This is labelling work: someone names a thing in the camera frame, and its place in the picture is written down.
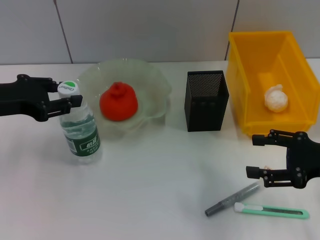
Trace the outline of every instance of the black mesh pen holder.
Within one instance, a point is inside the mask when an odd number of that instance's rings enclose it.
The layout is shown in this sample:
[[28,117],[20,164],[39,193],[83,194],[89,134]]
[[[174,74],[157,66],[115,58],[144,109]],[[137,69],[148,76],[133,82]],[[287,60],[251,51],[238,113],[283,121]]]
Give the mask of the black mesh pen holder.
[[228,98],[223,71],[189,71],[184,101],[188,132],[220,131]]

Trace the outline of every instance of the green box cutter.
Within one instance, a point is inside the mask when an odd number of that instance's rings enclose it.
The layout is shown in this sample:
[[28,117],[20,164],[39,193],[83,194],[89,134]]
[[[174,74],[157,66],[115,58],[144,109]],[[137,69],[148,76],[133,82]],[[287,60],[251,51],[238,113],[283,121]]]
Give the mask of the green box cutter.
[[308,219],[309,213],[303,209],[294,209],[278,206],[253,205],[241,202],[234,204],[234,211],[244,214],[257,214],[274,217],[285,217],[293,219]]

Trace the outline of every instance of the red toy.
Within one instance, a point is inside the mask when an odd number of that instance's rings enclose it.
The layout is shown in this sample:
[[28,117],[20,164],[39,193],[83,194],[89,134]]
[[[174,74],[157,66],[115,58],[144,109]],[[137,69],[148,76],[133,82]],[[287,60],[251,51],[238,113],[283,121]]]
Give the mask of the red toy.
[[100,97],[103,116],[112,121],[131,118],[138,110],[138,100],[134,89],[123,82],[115,82]]

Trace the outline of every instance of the plastic water bottle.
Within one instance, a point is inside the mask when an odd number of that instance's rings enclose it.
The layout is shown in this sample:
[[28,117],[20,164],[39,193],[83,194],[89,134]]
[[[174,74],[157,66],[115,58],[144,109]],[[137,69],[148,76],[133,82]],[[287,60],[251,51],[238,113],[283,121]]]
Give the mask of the plastic water bottle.
[[[79,95],[79,87],[74,81],[65,81],[58,86],[60,98]],[[60,116],[60,125],[66,141],[73,153],[72,164],[90,164],[102,157],[100,138],[95,117],[88,104],[82,101],[80,107],[73,107],[69,114]]]

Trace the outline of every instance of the clear glass bowl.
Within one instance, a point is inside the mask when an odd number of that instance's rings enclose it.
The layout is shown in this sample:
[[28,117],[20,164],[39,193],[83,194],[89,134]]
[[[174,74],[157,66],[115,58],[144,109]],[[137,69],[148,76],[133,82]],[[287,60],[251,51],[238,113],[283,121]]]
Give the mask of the clear glass bowl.
[[[100,111],[100,96],[114,83],[123,82],[133,87],[138,110],[124,121],[111,121]],[[136,59],[115,59],[97,63],[77,79],[83,99],[92,109],[99,128],[116,126],[121,130],[133,130],[151,118],[163,116],[167,110],[167,97],[171,86],[155,66]]]

